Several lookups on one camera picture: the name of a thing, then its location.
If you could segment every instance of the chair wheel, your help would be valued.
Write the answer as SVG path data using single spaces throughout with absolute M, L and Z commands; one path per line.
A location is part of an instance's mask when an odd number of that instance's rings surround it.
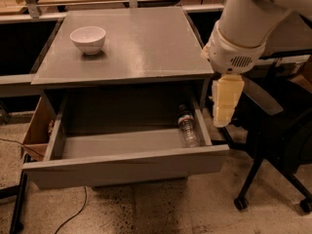
M 238 211 L 244 210 L 248 207 L 248 201 L 246 198 L 236 198 L 234 200 L 234 205 L 237 208 Z
M 312 202 L 308 199 L 304 199 L 300 202 L 300 206 L 303 209 L 305 213 L 311 213 L 312 212 Z

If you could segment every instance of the concrete floor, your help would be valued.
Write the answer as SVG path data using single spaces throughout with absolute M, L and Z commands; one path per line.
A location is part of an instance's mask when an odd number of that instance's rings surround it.
M 14 115 L 9 124 L 0 126 L 0 137 L 22 141 L 30 117 L 31 113 Z M 235 131 L 234 135 L 241 137 L 242 133 Z M 233 200 L 252 163 L 247 154 L 230 150 L 217 174 L 87 188 L 85 210 L 59 233 L 312 233 L 312 214 L 305 214 L 298 205 L 302 195 L 267 162 L 249 191 L 250 207 L 243 212 L 236 210 Z M 21 165 L 19 145 L 0 141 L 0 188 L 19 182 Z M 312 191 L 312 166 L 302 166 L 297 176 Z M 81 209 L 84 198 L 84 187 L 40 190 L 29 181 L 21 233 L 55 233 Z M 9 233 L 14 204 L 15 197 L 0 200 L 0 233 Z

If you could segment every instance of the cabinet top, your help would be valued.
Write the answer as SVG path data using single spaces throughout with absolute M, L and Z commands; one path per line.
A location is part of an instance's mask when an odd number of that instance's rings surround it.
M 106 31 L 102 52 L 82 54 L 70 33 Z M 204 79 L 213 70 L 180 7 L 68 12 L 33 85 L 126 84 Z

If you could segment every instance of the chair leg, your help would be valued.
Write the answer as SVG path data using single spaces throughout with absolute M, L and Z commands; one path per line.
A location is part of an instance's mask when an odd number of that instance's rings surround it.
M 312 212 L 312 194 L 305 188 L 305 186 L 293 175 L 288 173 L 281 173 L 299 192 L 305 197 L 300 202 L 300 206 L 305 213 Z
M 231 149 L 242 150 L 242 151 L 246 150 L 246 145 L 244 143 L 234 142 L 233 138 L 228 133 L 228 131 L 227 131 L 227 129 L 225 127 L 224 128 L 220 128 L 220 130 L 221 130 L 221 133 L 223 134 L 227 144 L 229 145 L 229 147 Z
M 241 211 L 245 208 L 248 207 L 248 201 L 245 198 L 247 191 L 249 190 L 254 177 L 257 173 L 257 171 L 259 170 L 261 164 L 262 164 L 263 159 L 255 159 L 253 162 L 253 166 L 251 168 L 251 171 L 249 172 L 246 181 L 241 189 L 240 194 L 238 195 L 238 197 L 234 200 L 234 205 L 237 208 L 237 210 Z

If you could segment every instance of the gray cabinet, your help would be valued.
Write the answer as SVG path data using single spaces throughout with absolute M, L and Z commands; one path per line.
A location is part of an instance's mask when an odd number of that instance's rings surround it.
M 70 32 L 85 25 L 107 32 L 98 56 L 84 56 L 70 42 Z M 41 188 L 220 171 L 228 146 L 212 145 L 203 120 L 213 71 L 200 54 L 181 8 L 69 12 L 32 81 L 54 109 L 49 92 L 62 87 L 61 106 L 43 161 L 23 170 Z M 198 147 L 183 145 L 181 103 L 195 116 Z

